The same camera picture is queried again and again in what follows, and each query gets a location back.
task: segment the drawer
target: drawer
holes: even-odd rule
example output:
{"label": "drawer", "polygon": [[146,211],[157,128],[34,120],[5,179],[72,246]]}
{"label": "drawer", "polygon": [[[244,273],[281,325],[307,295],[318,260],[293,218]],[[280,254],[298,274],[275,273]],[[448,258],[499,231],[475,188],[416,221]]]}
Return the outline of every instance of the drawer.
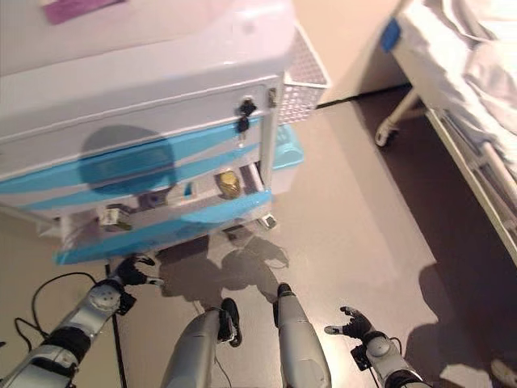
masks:
{"label": "drawer", "polygon": [[185,195],[184,198],[175,197],[171,205],[150,209],[142,205],[145,201],[141,198],[141,208],[128,215],[132,225],[130,231],[103,230],[95,211],[63,217],[63,247],[56,255],[56,261],[59,264],[73,264],[148,251],[198,237],[221,226],[231,226],[239,220],[250,219],[249,215],[255,209],[269,204],[271,192],[263,189],[254,163],[233,171],[241,183],[238,198],[225,199],[217,185],[217,175],[205,175],[192,181],[194,194]]}
{"label": "drawer", "polygon": [[128,147],[0,182],[0,201],[57,217],[130,200],[225,165],[257,162],[260,137],[254,118],[244,140],[231,123]]}
{"label": "drawer", "polygon": [[0,137],[0,179],[223,123],[234,124],[238,119],[237,108],[247,96],[258,107],[254,117],[267,111],[267,86],[255,84],[227,91],[205,91],[178,100],[142,103],[124,112],[105,112]]}

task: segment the hospital bed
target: hospital bed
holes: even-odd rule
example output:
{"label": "hospital bed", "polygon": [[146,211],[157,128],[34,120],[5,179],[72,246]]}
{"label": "hospital bed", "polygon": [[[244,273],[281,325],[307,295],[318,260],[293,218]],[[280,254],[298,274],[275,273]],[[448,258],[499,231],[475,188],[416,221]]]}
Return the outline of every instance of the hospital bed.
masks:
{"label": "hospital bed", "polygon": [[388,146],[401,120],[425,114],[517,265],[515,5],[492,31],[476,12],[468,0],[415,0],[392,19],[381,44],[412,88],[375,141]]}

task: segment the wall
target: wall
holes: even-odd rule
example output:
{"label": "wall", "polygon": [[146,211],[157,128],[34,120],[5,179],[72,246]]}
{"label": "wall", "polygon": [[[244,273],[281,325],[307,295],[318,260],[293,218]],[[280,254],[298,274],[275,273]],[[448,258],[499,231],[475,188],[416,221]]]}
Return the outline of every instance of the wall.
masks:
{"label": "wall", "polygon": [[321,103],[407,82],[395,60],[379,48],[399,0],[294,0],[332,80]]}

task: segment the pink paper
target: pink paper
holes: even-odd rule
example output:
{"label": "pink paper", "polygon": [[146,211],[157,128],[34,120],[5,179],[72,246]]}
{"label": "pink paper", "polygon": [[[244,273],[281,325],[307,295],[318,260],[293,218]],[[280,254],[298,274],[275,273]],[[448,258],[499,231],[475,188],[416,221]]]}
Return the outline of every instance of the pink paper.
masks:
{"label": "pink paper", "polygon": [[125,0],[45,0],[43,10],[50,23],[59,24],[103,6],[123,1]]}

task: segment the bed frame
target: bed frame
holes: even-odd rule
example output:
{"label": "bed frame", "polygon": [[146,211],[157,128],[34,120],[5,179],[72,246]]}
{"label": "bed frame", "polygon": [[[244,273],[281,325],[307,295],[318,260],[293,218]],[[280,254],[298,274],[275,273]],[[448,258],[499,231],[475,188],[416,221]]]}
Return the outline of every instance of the bed frame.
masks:
{"label": "bed frame", "polygon": [[[425,66],[419,63],[421,59],[413,54],[403,39],[399,39],[392,54],[413,88],[377,129],[376,144],[387,146],[399,130],[397,124],[400,121],[426,115],[517,266],[515,179],[489,142],[475,147],[455,128],[447,114],[446,97],[431,84],[423,70]],[[414,107],[419,100],[423,101],[425,108]]]}

